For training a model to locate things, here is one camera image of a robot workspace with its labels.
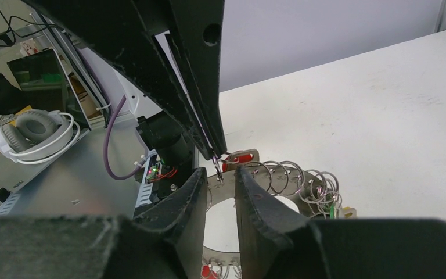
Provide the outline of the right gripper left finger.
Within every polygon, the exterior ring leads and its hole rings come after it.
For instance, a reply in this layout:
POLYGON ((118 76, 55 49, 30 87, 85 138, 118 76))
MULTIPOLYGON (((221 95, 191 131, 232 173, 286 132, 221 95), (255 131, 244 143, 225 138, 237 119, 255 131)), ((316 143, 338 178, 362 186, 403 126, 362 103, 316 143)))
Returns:
POLYGON ((0 217, 0 278, 199 278, 207 172, 137 218, 0 217))

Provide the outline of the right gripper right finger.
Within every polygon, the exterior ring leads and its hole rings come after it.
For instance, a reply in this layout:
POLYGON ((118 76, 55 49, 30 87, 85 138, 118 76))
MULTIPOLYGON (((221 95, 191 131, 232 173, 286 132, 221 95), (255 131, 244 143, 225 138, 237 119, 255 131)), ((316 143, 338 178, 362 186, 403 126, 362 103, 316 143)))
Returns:
POLYGON ((446 278, 446 221, 309 219, 235 176, 243 278, 446 278))

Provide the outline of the key with red tag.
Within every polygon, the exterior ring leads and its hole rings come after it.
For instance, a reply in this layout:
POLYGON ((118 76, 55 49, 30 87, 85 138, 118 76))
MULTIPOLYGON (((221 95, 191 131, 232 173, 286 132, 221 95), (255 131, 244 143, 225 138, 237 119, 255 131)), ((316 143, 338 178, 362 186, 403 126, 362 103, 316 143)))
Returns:
POLYGON ((222 171, 232 171, 235 170, 239 165, 243 165, 252 161, 259 161, 260 154, 256 149, 245 149, 234 152, 226 152, 225 156, 220 159, 222 164, 222 171))

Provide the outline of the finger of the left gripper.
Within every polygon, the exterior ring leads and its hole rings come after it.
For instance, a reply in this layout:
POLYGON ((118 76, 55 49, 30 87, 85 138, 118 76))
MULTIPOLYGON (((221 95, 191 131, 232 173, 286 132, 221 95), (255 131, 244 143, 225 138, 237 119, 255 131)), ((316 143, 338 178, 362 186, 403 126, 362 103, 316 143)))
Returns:
POLYGON ((75 35, 145 93, 199 149, 195 141, 202 135, 199 121, 168 42, 173 24, 168 3, 28 1, 29 6, 75 35))
POLYGON ((227 151, 219 109, 224 1, 169 1, 168 37, 202 133, 195 141, 204 156, 227 151))

